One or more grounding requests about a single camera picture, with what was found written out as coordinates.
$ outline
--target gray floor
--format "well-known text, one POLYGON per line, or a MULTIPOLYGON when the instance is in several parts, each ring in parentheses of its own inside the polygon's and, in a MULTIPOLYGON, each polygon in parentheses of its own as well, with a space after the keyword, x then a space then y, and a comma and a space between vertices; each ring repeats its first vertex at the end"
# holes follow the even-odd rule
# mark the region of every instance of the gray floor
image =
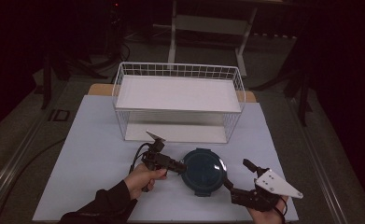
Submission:
MULTIPOLYGON (((245 52, 246 88, 276 76, 293 43, 293 39, 250 37, 245 52)), ((126 44, 131 50, 129 61, 167 62, 168 45, 133 41, 126 44)), ((182 46, 176 49, 176 62, 236 65, 233 49, 182 46)), ((111 77, 116 68, 102 74, 111 77)), ((26 164, 38 152, 65 138, 90 85, 109 79, 97 80, 75 74, 69 82, 54 80, 53 100, 46 111, 40 109, 40 95, 28 95, 0 123, 0 173, 9 172, 2 169, 16 150, 26 149, 21 157, 22 164, 26 164), (69 110, 70 118, 66 122, 48 120, 51 109, 69 110), (24 139, 27 134, 33 138, 24 139)), ((282 94, 284 85, 256 91, 255 95, 266 117, 286 178, 304 193, 302 200, 294 200, 300 217, 300 221, 294 223, 365 223, 365 194, 316 99, 316 93, 310 91, 309 104, 313 111, 307 112, 308 126, 304 128, 296 119, 294 99, 286 99, 282 94)), ((27 167, 11 191, 0 223, 32 223, 62 145, 60 143, 44 152, 27 167)))

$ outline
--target wire mesh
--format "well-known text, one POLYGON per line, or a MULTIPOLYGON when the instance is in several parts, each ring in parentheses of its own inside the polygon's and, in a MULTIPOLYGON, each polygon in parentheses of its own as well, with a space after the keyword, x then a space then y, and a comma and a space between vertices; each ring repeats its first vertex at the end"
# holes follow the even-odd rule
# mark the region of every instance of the wire mesh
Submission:
MULTIPOLYGON (((119 92, 124 76, 152 76, 152 77, 188 77, 188 78, 207 78, 231 80, 236 92, 241 111, 246 102, 245 89, 241 79, 240 71, 235 66, 208 65, 208 64, 189 64, 189 63, 121 63, 115 79, 113 89, 113 104, 123 138, 125 138, 129 111, 116 109, 119 92)), ((225 135, 229 141, 232 131, 237 124, 240 114, 223 114, 223 125, 225 135)))

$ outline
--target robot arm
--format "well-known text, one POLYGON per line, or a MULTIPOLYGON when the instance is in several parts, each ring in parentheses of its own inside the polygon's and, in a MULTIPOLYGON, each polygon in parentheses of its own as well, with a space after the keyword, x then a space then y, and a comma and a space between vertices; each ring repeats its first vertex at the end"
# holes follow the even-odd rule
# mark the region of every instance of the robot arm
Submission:
POLYGON ((255 179, 255 189, 248 191, 235 189, 233 183, 226 177, 223 185, 231 192, 232 203, 266 212, 275 208, 281 198, 280 195, 303 197, 302 193, 272 170, 260 168, 247 159, 244 159, 243 165, 251 172, 257 173, 258 179, 255 179))
MULTIPOLYGON (((135 166, 135 161, 139 158, 139 152, 142 147, 148 146, 148 150, 142 154, 142 162, 146 165, 146 167, 153 171, 158 169, 167 169, 179 174, 182 174, 186 171, 187 166, 184 163, 178 162, 176 160, 171 159, 170 157, 161 154, 162 149, 164 148, 165 139, 159 137, 158 135, 147 131, 147 133, 155 140, 154 143, 145 143, 140 148, 138 148, 135 157, 133 159, 133 164, 130 167, 130 172, 133 171, 135 166)), ((148 192, 148 188, 144 187, 142 189, 144 192, 148 192)))

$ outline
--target dark blue lid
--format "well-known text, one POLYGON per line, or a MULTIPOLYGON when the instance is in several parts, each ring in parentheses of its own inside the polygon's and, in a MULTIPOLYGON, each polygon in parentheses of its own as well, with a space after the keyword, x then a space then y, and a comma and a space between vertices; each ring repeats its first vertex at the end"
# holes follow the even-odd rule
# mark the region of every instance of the dark blue lid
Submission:
POLYGON ((226 165, 210 149, 196 148, 184 157, 183 163, 188 168, 182 179, 195 195, 209 197, 223 185, 226 165))

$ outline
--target white wire basket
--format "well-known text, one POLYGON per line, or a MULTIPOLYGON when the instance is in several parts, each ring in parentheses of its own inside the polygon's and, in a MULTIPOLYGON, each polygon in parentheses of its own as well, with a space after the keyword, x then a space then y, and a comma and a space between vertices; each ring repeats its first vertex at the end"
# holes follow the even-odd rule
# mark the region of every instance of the white wire basket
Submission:
POLYGON ((113 89, 124 140, 227 143, 245 102, 234 66, 121 63, 113 89))

